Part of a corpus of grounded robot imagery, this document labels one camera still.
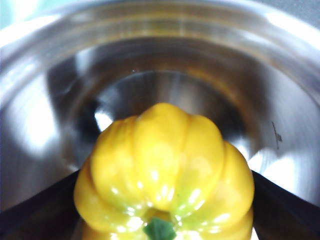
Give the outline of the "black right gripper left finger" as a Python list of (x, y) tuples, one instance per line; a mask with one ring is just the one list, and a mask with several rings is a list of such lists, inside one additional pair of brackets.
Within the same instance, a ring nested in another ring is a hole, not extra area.
[(70, 240), (80, 216), (74, 204), (79, 170), (0, 213), (2, 240)]

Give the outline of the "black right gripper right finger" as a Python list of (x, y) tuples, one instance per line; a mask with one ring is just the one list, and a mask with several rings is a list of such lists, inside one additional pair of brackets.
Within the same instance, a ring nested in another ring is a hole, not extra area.
[(318, 240), (320, 208), (252, 171), (253, 225), (260, 240)]

